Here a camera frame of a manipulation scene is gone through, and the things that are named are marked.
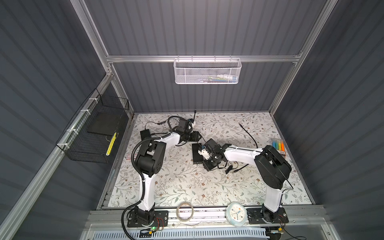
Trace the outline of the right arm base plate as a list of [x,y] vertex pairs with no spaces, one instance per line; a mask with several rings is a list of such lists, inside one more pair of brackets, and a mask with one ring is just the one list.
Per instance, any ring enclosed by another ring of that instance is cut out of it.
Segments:
[[247,209],[248,221],[250,224],[287,224],[289,218],[283,207],[279,207],[276,212],[272,212],[265,206],[260,208]]

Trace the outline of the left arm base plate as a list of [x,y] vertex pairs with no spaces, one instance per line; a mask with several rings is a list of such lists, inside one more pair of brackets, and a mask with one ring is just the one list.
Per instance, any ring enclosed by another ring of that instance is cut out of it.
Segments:
[[130,211],[127,217],[128,228],[139,227],[167,227],[169,219],[168,211],[142,211],[140,209]]

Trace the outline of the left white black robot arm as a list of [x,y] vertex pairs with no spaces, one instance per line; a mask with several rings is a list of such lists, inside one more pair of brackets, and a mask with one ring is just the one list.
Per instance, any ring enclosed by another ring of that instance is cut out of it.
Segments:
[[155,177],[163,166],[166,150],[188,142],[198,142],[202,138],[194,130],[195,118],[170,116],[159,124],[167,124],[168,132],[156,134],[149,129],[142,130],[141,141],[135,145],[131,154],[133,168],[140,176],[140,198],[137,203],[126,207],[123,214],[132,210],[132,219],[143,226],[150,226],[155,218]]

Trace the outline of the small black power adapter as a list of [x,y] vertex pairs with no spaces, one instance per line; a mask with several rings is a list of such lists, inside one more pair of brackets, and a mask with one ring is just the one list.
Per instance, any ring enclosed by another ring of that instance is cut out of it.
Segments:
[[226,175],[230,172],[230,171],[232,171],[234,168],[233,168],[233,165],[230,165],[227,169],[226,169],[226,171],[225,171],[225,173],[226,173]]

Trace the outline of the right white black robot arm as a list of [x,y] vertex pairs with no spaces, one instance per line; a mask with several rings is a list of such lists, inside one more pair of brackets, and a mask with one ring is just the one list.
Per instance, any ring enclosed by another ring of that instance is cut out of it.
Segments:
[[231,144],[221,146],[210,139],[197,153],[202,156],[203,166],[207,171],[212,171],[223,161],[256,167],[266,185],[266,196],[259,215],[266,223],[278,220],[279,212],[283,210],[283,186],[289,179],[292,167],[273,146],[267,145],[262,149],[249,149]]

